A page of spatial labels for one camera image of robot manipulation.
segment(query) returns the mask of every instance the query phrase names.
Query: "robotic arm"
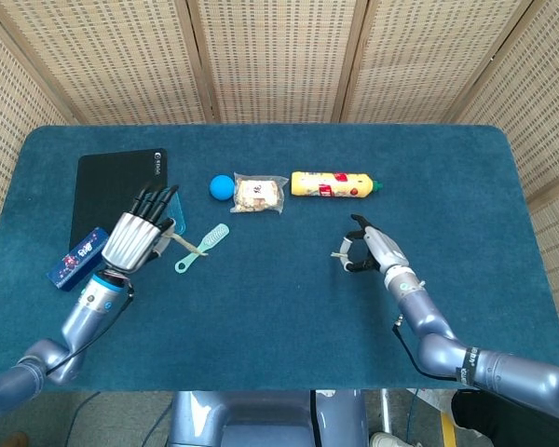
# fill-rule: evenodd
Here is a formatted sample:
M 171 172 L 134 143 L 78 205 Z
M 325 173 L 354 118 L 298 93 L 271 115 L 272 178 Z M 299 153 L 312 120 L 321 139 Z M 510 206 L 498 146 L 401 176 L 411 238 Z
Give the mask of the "robotic arm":
M 420 340 L 417 363 L 422 372 L 455 379 L 503 398 L 559 418 L 559 368 L 490 351 L 460 342 L 449 323 L 431 301 L 398 245 L 362 216 L 352 215 L 361 230 L 347 234 L 335 255 L 348 272 L 376 269 L 385 275 L 385 287 L 395 297 L 402 315 Z M 369 249 L 365 261 L 353 263 L 348 250 L 354 239 Z
M 175 222 L 173 219 L 157 221 L 177 189 L 174 185 L 148 195 L 144 188 L 135 197 L 131 210 L 122 214 L 103 249 L 107 268 L 92 276 L 62 326 L 65 345 L 50 339 L 40 340 L 27 349 L 14 367 L 0 374 L 0 415 L 37 396 L 46 378 L 56 385 L 76 378 L 85 350 L 110 329 L 132 301 L 134 289 L 127 275 L 156 259 L 170 243 Z M 110 318 L 109 324 L 105 324 L 106 315 L 125 286 L 127 301 Z

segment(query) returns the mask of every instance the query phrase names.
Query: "plastic bag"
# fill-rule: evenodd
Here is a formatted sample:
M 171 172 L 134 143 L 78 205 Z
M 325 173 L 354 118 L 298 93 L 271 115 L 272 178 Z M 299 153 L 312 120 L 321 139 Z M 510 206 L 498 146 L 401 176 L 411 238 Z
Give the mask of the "plastic bag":
M 285 177 L 234 173 L 234 208 L 230 212 L 283 210 Z

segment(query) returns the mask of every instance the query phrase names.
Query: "blue tablecloth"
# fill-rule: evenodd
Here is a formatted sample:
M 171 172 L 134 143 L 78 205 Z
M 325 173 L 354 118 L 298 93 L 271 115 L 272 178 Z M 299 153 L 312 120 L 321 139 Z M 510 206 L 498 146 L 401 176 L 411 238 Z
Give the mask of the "blue tablecloth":
M 451 386 L 418 374 L 382 276 L 330 257 L 363 214 L 392 236 L 469 345 L 559 365 L 559 320 L 511 150 L 495 128 L 441 125 L 44 127 L 20 153 L 0 222 L 0 371 L 61 325 L 82 283 L 46 272 L 67 252 L 80 156 L 163 147 L 186 238 L 230 235 L 184 275 L 174 244 L 134 275 L 137 298 L 68 388 Z M 281 215 L 230 214 L 218 173 L 368 172 L 365 199 L 295 197 Z M 414 349 L 415 340 L 404 330 Z

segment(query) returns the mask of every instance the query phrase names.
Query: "yellow bottle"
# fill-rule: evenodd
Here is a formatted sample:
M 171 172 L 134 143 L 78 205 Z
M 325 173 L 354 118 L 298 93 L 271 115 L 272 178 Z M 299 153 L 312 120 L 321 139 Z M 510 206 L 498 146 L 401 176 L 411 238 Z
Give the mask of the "yellow bottle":
M 367 197 L 383 185 L 366 174 L 293 172 L 294 196 Z

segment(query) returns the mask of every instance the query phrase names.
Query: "black cable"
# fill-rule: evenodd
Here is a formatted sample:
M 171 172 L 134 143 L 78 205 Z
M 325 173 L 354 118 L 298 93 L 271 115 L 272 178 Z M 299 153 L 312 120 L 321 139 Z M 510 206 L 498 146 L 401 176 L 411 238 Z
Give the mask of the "black cable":
M 319 418 L 317 417 L 317 391 L 310 391 L 310 422 L 313 426 L 313 437 L 315 438 L 315 447 L 322 447 L 320 442 Z
M 410 349 L 408 348 L 408 345 L 406 344 L 406 342 L 404 342 L 404 340 L 402 338 L 402 334 L 400 333 L 400 329 L 398 328 L 398 325 L 394 324 L 393 328 L 391 328 L 391 330 L 393 331 L 393 333 L 395 333 L 395 336 L 398 337 L 398 340 L 400 340 L 400 343 L 402 343 L 402 346 L 406 350 L 406 353 L 408 354 L 408 357 L 410 358 L 410 361 L 412 362 L 412 365 L 414 366 L 414 369 L 417 370 L 420 374 L 424 375 L 425 377 L 429 377 L 431 379 L 436 379 L 436 380 L 446 380 L 448 382 L 456 382 L 457 381 L 454 377 L 441 377 L 440 375 L 432 375 L 432 374 L 427 374 L 426 372 L 420 371 L 420 368 L 418 368 L 418 365 L 416 365 L 416 361 L 414 360 L 414 356 L 412 355 L 412 352 L 410 352 Z
M 120 316 L 122 315 L 122 312 L 124 312 L 127 309 L 127 307 L 129 307 L 130 303 L 132 303 L 133 298 L 134 298 L 134 289 L 129 287 L 129 295 L 127 296 L 127 301 L 124 302 L 124 304 L 120 307 L 118 312 L 116 312 L 116 314 L 112 317 L 112 319 L 110 320 L 108 325 L 105 328 L 103 328 L 103 330 L 100 333 L 98 333 L 95 337 L 93 337 L 87 343 L 85 343 L 84 345 L 79 347 L 75 352 L 69 354 L 68 356 L 66 356 L 64 358 L 64 360 L 58 362 L 56 364 L 56 366 L 53 366 L 49 370 L 47 370 L 46 371 L 46 376 L 52 374 L 54 371 L 59 369 L 68 360 L 75 358 L 76 356 L 78 356 L 79 354 L 84 352 L 86 349 L 88 349 L 95 342 L 97 342 L 102 337 L 102 335 L 104 335 L 106 332 L 108 332 L 110 330 L 110 328 L 112 328 L 112 326 L 114 326 L 114 323 L 116 323 L 116 321 L 120 318 Z
M 141 444 L 141 447 L 145 447 L 145 445 L 147 445 L 147 442 L 149 441 L 149 438 L 151 438 L 151 435 L 153 435 L 153 432 L 156 431 L 157 426 L 159 424 L 161 424 L 161 421 L 164 420 L 164 417 L 166 417 L 166 414 L 168 414 L 170 412 L 170 410 L 171 410 L 171 402 L 168 404 L 168 406 L 163 411 L 163 413 L 159 415 L 159 418 L 151 426 L 151 428 L 149 428 L 149 431 L 147 432 L 147 435 L 145 436 L 145 439 L 143 440 L 143 443 Z
M 76 417 L 78 416 L 79 412 L 83 409 L 85 405 L 90 403 L 94 398 L 97 398 L 100 394 L 102 394 L 101 391 L 97 391 L 93 393 L 91 396 L 83 400 L 78 407 L 76 407 L 75 414 L 73 414 L 73 420 L 71 421 L 71 425 L 68 427 L 68 433 L 66 433 L 66 441 L 64 442 L 64 447 L 68 447 L 68 442 L 71 439 L 71 434 L 73 433 L 73 427 L 75 426 Z

